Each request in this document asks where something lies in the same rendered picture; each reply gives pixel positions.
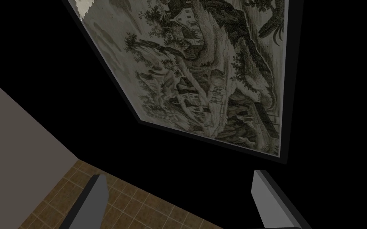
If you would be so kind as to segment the framed grey landscape picture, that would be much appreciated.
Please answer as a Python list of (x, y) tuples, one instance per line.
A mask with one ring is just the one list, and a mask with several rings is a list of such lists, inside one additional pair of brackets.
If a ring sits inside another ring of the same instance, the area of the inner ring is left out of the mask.
[(286, 164), (305, 0), (61, 0), (139, 122)]

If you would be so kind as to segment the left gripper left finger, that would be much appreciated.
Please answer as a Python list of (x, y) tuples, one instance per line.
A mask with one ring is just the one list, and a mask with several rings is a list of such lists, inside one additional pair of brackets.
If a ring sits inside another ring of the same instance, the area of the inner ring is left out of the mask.
[(105, 175), (93, 175), (59, 229), (100, 229), (108, 198)]

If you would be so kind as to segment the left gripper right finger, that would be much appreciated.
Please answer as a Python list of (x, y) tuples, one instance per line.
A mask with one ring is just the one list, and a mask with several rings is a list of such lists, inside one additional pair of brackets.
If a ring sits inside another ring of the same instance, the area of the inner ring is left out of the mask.
[(265, 229), (312, 229), (266, 170), (254, 170), (251, 195)]

